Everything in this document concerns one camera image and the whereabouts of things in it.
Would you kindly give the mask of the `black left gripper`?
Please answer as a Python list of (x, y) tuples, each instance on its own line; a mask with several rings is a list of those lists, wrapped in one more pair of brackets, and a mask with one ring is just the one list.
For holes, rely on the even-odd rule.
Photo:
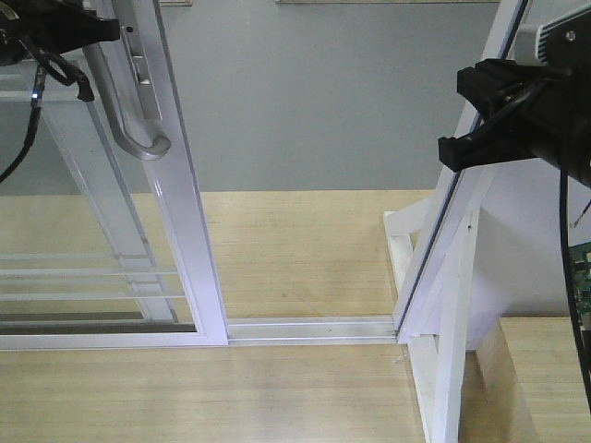
[(33, 51), (64, 54), (120, 39), (119, 21), (101, 18), (81, 1), (3, 1), (1, 65), (12, 66)]

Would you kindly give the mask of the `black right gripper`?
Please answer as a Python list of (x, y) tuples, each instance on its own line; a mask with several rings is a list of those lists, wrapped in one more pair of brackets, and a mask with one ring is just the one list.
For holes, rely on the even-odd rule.
[[(462, 137), (439, 138), (439, 160), (460, 172), (535, 157), (565, 167), (589, 187), (590, 65), (542, 78), (544, 72), (543, 66), (491, 58), (459, 70), (456, 91), (488, 121)], [(490, 118), (534, 84), (520, 108), (522, 121)]]

